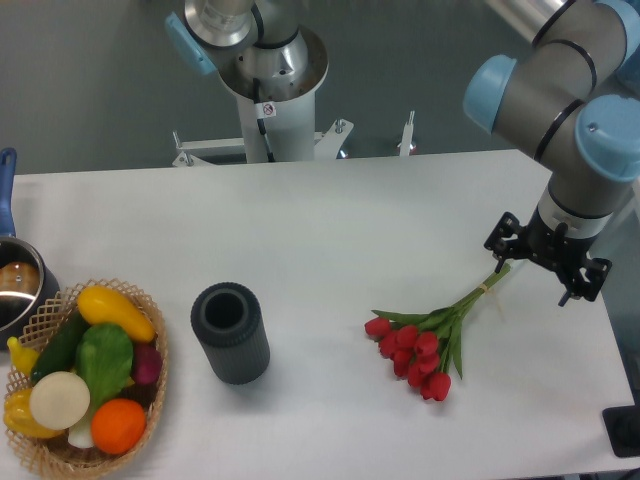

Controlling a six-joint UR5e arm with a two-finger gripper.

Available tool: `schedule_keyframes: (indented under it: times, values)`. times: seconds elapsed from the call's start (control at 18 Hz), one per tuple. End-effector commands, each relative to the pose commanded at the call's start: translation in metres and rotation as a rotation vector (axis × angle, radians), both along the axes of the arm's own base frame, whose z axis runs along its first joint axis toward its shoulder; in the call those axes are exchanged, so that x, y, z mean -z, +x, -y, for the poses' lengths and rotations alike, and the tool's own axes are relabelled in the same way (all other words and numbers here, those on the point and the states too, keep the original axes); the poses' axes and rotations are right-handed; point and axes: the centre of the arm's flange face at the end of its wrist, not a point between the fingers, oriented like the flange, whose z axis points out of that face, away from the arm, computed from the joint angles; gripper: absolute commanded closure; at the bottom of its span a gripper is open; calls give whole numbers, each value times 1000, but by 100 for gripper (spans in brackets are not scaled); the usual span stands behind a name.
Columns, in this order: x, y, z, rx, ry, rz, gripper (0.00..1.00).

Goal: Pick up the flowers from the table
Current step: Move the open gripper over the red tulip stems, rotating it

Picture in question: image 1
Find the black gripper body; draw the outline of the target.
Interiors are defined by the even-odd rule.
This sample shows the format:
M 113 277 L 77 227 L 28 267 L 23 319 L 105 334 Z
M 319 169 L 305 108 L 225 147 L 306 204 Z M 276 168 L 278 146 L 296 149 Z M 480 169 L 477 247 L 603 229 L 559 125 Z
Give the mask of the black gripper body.
M 575 239 L 567 234 L 566 223 L 561 222 L 552 229 L 536 208 L 519 234 L 522 241 L 520 259 L 531 260 L 560 276 L 575 276 L 581 269 L 597 268 L 597 261 L 588 257 L 592 239 Z

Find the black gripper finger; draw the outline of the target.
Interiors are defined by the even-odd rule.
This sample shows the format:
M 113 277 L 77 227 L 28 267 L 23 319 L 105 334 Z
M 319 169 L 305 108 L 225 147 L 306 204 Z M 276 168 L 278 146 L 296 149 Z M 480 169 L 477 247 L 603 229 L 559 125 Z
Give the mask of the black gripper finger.
M 612 262 L 604 258 L 589 258 L 585 256 L 578 263 L 561 265 L 557 277 L 565 287 L 558 305 L 565 306 L 571 300 L 585 299 L 594 302 L 598 297 L 607 276 L 611 270 Z
M 525 227 L 511 213 L 505 212 L 484 243 L 497 261 L 495 272 L 500 272 L 508 260 L 525 258 Z

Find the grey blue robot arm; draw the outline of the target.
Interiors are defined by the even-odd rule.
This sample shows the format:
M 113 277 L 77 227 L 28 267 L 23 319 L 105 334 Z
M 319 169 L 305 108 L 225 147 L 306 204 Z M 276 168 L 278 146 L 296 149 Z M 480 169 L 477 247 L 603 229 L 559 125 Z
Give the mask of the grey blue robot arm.
M 623 1 L 495 1 L 533 47 L 526 62 L 488 59 L 463 109 L 484 131 L 545 166 L 550 180 L 530 221 L 504 214 L 486 241 L 499 263 L 552 271 L 567 298 L 594 300 L 610 271 L 589 250 L 639 176 L 639 104 L 597 96 L 639 46 L 639 15 Z M 218 74 L 237 102 L 250 163 L 334 157 L 349 129 L 315 132 L 326 49 L 281 1 L 188 1 L 165 21 L 181 58 Z

